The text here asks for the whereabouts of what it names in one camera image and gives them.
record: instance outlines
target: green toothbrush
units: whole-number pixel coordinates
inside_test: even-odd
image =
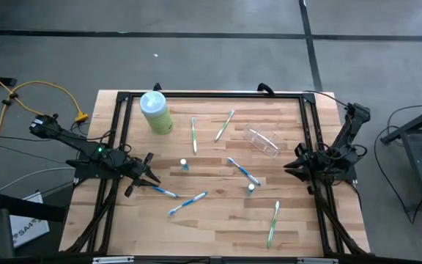
[[[229,118],[224,123],[224,126],[219,130],[218,135],[216,136],[216,139],[214,140],[214,142],[217,142],[219,140],[219,138],[221,137],[221,134],[224,132],[224,129],[226,129],[226,126],[227,126],[227,124],[229,124],[229,121],[231,121],[231,118],[232,118],[233,115],[234,115],[234,110],[231,110],[229,112]]]
[[[271,247],[271,241],[273,240],[273,234],[275,232],[275,225],[276,225],[276,215],[278,214],[278,209],[279,209],[279,201],[276,201],[275,214],[273,216],[273,220],[271,221],[270,234],[268,235],[267,249]]]
[[[195,133],[195,117],[191,117],[191,138],[193,140],[193,153],[196,155],[196,133]]]

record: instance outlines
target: toothbrush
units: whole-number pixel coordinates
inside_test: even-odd
[[[177,212],[177,210],[179,210],[180,208],[182,208],[182,207],[184,207],[184,206],[187,206],[187,205],[189,205],[189,204],[191,204],[191,203],[194,203],[194,202],[198,201],[199,199],[201,199],[201,198],[205,197],[207,194],[208,194],[208,192],[207,192],[207,191],[205,191],[204,193],[202,193],[202,194],[200,194],[200,195],[198,195],[198,196],[194,197],[193,199],[188,200],[187,202],[182,203],[182,205],[180,205],[179,207],[177,207],[177,208],[174,208],[174,209],[170,210],[170,211],[169,211],[169,215],[170,215],[170,216],[171,216],[171,215],[173,215],[173,214],[174,214],[174,213],[176,213],[176,212]]]
[[[268,243],[267,243],[268,249],[271,247],[271,242],[273,241],[273,234],[275,233],[275,225],[276,225],[276,215],[278,214],[278,210],[279,210],[279,201],[276,201],[275,214],[273,215],[273,220],[271,221],[270,234],[268,235]]]
[[[164,190],[164,189],[162,189],[162,188],[159,188],[159,187],[153,187],[154,188],[154,190],[157,190],[157,191],[160,191],[161,193],[163,193],[163,194],[165,194],[165,195],[169,195],[170,197],[173,197],[173,198],[179,198],[179,196],[178,195],[176,195],[176,194],[174,194],[174,193],[171,193],[170,191],[166,191],[166,190]]]
[[[195,117],[191,117],[191,137],[193,140],[193,153],[196,155],[196,132],[195,132]]]
[[[231,110],[229,112],[229,118],[224,123],[224,126],[219,130],[218,135],[216,136],[216,139],[214,140],[214,142],[217,142],[219,140],[219,138],[221,137],[221,134],[224,132],[224,129],[226,129],[226,126],[227,126],[227,124],[229,124],[229,121],[231,121],[231,118],[232,118],[233,115],[234,115],[234,110]]]
[[[251,181],[253,181],[255,184],[257,184],[258,186],[261,185],[261,183],[254,177],[252,176],[250,173],[248,173],[244,168],[242,168],[239,164],[235,163],[235,161],[232,158],[229,158],[229,161],[234,164],[235,166],[237,166],[237,168],[240,169],[240,171],[245,174]]]

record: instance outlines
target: blue toothbrush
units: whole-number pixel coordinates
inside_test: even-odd
[[[191,203],[194,203],[194,202],[198,201],[199,199],[201,199],[201,198],[205,197],[207,194],[208,194],[208,192],[207,192],[207,191],[205,191],[204,193],[202,193],[202,194],[200,194],[200,195],[198,195],[198,196],[194,197],[193,199],[191,199],[191,200],[189,200],[189,201],[187,201],[187,202],[182,203],[182,205],[180,205],[179,207],[177,207],[177,208],[174,208],[174,209],[170,210],[170,211],[169,211],[169,215],[170,215],[170,216],[171,216],[171,215],[173,215],[173,214],[174,214],[174,213],[176,213],[176,212],[177,212],[177,210],[179,210],[180,208],[182,208],[182,207],[184,207],[184,206],[187,206],[187,205],[189,205],[189,204],[191,204]]]
[[[166,190],[164,190],[162,188],[159,188],[159,187],[153,187],[153,188],[154,188],[154,190],[160,191],[161,193],[163,193],[165,195],[169,195],[170,197],[173,197],[173,198],[178,198],[179,197],[178,195],[176,195],[174,193],[171,193],[170,191],[166,191]]]
[[[255,184],[257,184],[258,186],[261,185],[261,183],[254,177],[252,176],[250,173],[248,173],[244,168],[242,168],[239,164],[237,164],[232,158],[228,158],[229,161],[234,164],[235,166],[237,166],[237,168],[240,169],[240,171],[245,174],[245,176],[247,176],[251,181],[253,181]]]

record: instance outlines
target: clear plastic container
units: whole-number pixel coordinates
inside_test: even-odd
[[[261,125],[247,124],[243,136],[263,153],[274,158],[281,152],[283,140],[272,131],[263,131]]]

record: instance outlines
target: small bottle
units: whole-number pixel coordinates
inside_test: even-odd
[[[152,131],[160,135],[172,130],[174,123],[170,117],[166,97],[157,91],[146,92],[139,100],[139,107]]]
[[[180,164],[182,164],[182,170],[189,170],[189,169],[190,169],[190,168],[188,167],[187,160],[185,160],[184,158],[182,158],[182,159],[180,160]]]
[[[253,193],[253,191],[255,191],[255,185],[253,183],[250,183],[247,186],[247,195],[250,196]]]

